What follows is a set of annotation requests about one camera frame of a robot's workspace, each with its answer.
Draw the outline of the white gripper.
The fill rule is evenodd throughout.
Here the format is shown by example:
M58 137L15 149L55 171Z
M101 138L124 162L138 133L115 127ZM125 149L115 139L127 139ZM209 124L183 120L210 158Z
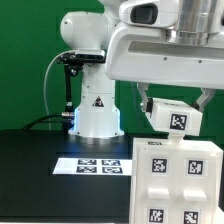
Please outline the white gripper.
M137 89L143 112L153 110L148 84L202 88L192 107L203 112L215 89L224 89L224 31L210 35L204 46L189 46L167 42L163 29L121 23L108 46L105 72L113 80L142 82Z

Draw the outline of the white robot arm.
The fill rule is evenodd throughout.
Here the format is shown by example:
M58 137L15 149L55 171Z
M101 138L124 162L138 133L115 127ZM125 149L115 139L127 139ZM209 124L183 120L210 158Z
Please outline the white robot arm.
M224 0L99 0L103 13L70 12L60 32L74 72L84 74L70 138L123 137L115 83L134 82L156 131L200 132L202 111L224 89ZM193 105L145 95L151 84L196 87Z

